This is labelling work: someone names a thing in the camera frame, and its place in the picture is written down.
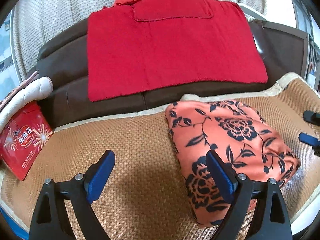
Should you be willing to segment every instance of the black flower pattern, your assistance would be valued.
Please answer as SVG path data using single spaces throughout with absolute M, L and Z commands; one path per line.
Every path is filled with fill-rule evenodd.
M 177 147 L 176 147 L 176 143 L 175 143 L 174 140 L 173 140 L 174 132 L 173 132 L 172 129 L 169 130 L 169 134 L 170 134 L 170 136 L 171 136 L 171 139 L 172 139 L 171 141 L 172 141 L 172 144 L 173 144 L 173 147 L 174 147 L 175 152 L 176 152 L 176 153 L 179 153 L 179 151 L 178 151 L 178 149 L 177 149 Z
M 261 114 L 259 113 L 258 110 L 256 110 L 256 113 L 257 113 L 257 115 L 260 117 L 260 121 L 261 121 L 262 123 L 266 123 L 266 120 L 263 119 L 263 117 L 261 116 Z
M 233 118 L 224 119 L 223 121 L 220 118 L 216 118 L 216 120 L 219 122 L 219 126 L 228 131 L 227 134 L 237 141 L 243 141 L 244 139 L 252 141 L 258 135 L 250 120 Z
M 214 222 L 210 222 L 211 225 L 213 226 L 217 226 L 217 225 L 220 225 L 222 223 L 223 219 L 219 219 L 219 220 L 216 220 Z
M 243 107 L 248 107 L 246 104 L 240 103 L 239 101 L 233 100 L 223 100 L 216 102 L 207 103 L 210 105 L 210 112 L 216 110 L 217 107 L 227 108 L 233 112 L 233 115 L 247 115 L 247 113 L 242 109 Z
M 192 164 L 193 174 L 186 179 L 188 197 L 195 209 L 205 207 L 208 212 L 221 211 L 227 208 L 218 188 L 214 185 L 213 178 L 205 164 L 205 156 L 201 156 Z
M 293 169 L 294 169 L 294 167 L 293 167 L 293 165 L 291 165 L 290 169 L 288 169 L 286 171 L 286 173 L 282 176 L 282 178 L 280 180 L 278 180 L 278 185 L 280 188 L 283 187 L 285 179 L 289 179 L 291 177 L 291 173 L 292 173 Z

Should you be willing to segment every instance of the floral pillow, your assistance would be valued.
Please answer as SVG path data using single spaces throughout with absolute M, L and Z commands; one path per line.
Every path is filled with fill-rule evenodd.
M 280 187 L 300 165 L 280 134 L 241 102 L 174 102 L 165 115 L 200 228 L 220 224 L 229 208 L 207 170 L 205 155 L 210 149 L 236 173 L 259 181 L 274 178 Z M 252 200 L 249 209 L 254 207 Z

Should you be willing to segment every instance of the brown leather sofa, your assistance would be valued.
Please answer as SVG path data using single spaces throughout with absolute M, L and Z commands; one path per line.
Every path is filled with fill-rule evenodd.
M 52 80 L 54 87 L 52 94 L 39 101 L 42 112 L 52 128 L 93 117 L 150 109 L 179 100 L 184 94 L 197 94 L 205 97 L 261 91 L 271 87 L 276 80 L 291 70 L 276 53 L 275 44 L 277 42 L 274 38 L 270 40 L 268 28 L 263 28 L 262 23 L 259 22 L 249 24 L 256 43 L 262 48 L 259 52 L 268 73 L 266 84 L 195 82 L 91 102 L 88 99 L 87 90 L 87 19 L 48 41 L 40 49 L 37 64 L 30 70 L 28 76 L 38 70 L 40 76 L 48 76 Z M 287 40 L 286 42 L 288 46 L 292 46 L 292 41 Z

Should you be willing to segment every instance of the red towel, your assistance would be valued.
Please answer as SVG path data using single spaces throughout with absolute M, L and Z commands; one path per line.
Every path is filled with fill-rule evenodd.
M 236 3 L 142 0 L 94 12 L 88 25 L 91 101 L 197 81 L 266 83 Z

